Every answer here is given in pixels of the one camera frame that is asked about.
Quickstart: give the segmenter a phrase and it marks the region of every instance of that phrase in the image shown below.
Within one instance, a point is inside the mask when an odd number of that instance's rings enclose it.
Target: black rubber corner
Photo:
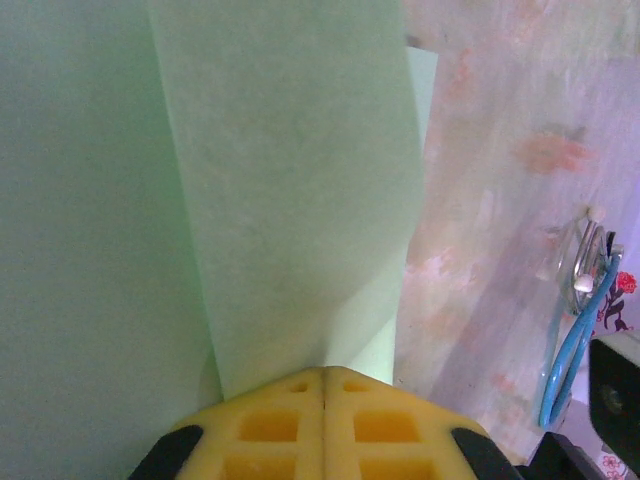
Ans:
[[[202,427],[189,425],[163,436],[136,467],[129,480],[175,479],[203,433]]]
[[[456,428],[451,436],[478,480],[523,480],[490,438],[467,428]]]

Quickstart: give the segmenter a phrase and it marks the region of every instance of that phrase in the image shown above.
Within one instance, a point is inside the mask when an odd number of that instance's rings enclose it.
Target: green paper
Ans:
[[[399,5],[150,11],[225,397],[375,358],[422,206]]]

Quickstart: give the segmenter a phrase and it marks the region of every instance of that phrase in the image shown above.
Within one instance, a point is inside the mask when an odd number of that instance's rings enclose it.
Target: blue cable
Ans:
[[[596,293],[591,297],[589,303],[587,303],[587,306],[580,312],[578,318],[576,318],[575,323],[571,327],[567,338],[564,339],[560,351],[553,362],[553,367],[549,373],[547,385],[544,390],[544,396],[542,397],[540,417],[538,418],[538,424],[544,429],[548,429],[555,423],[569,398],[571,385],[576,378],[582,356],[591,339],[591,332],[593,331],[598,316],[598,306],[609,291],[611,285],[613,285],[613,282],[615,282],[619,265],[620,255],[612,255],[611,265],[609,265],[607,274]],[[574,347],[576,347],[576,351],[573,358],[569,358]],[[565,370],[567,376],[562,382],[562,385],[560,385],[560,380]]]

